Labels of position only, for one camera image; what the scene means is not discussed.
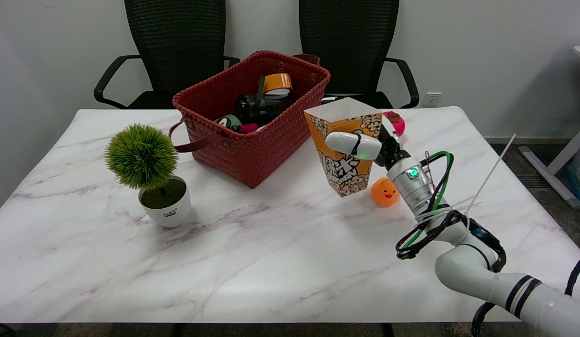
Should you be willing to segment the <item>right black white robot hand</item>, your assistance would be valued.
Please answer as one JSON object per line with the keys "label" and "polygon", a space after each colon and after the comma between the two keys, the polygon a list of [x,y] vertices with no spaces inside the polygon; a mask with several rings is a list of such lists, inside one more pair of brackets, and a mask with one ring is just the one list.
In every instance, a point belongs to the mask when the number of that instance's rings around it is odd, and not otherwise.
{"label": "right black white robot hand", "polygon": [[393,112],[383,114],[378,137],[363,133],[331,132],[325,138],[328,147],[336,152],[352,157],[373,161],[378,166],[390,170],[401,160],[411,158],[404,150],[403,143],[393,121],[399,121],[400,116]]}

